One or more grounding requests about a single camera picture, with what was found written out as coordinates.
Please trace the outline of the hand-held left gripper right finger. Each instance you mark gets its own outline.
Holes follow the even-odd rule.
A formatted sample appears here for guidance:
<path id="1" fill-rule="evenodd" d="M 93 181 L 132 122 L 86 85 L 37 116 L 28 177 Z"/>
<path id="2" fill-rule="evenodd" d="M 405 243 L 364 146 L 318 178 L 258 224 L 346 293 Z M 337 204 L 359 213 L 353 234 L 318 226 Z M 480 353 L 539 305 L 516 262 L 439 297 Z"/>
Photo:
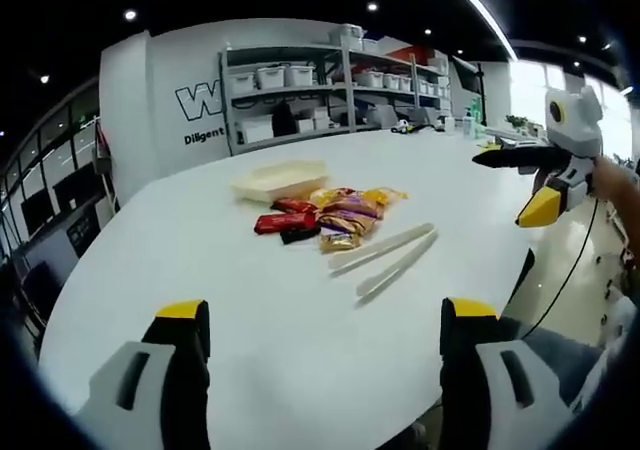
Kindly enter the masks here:
<path id="1" fill-rule="evenodd" d="M 442 449 L 545 449 L 573 419 L 556 373 L 488 305 L 441 306 Z"/>

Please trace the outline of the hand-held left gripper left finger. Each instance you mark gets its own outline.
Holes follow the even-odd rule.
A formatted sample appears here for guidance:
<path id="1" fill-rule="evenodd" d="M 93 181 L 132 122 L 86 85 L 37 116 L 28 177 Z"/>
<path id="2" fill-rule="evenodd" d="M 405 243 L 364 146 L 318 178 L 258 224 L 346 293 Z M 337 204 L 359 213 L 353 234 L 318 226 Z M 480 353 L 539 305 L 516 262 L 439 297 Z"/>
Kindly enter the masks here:
<path id="1" fill-rule="evenodd" d="M 94 373 L 76 421 L 104 449 L 208 449 L 210 351 L 206 301 L 162 308 Z"/>

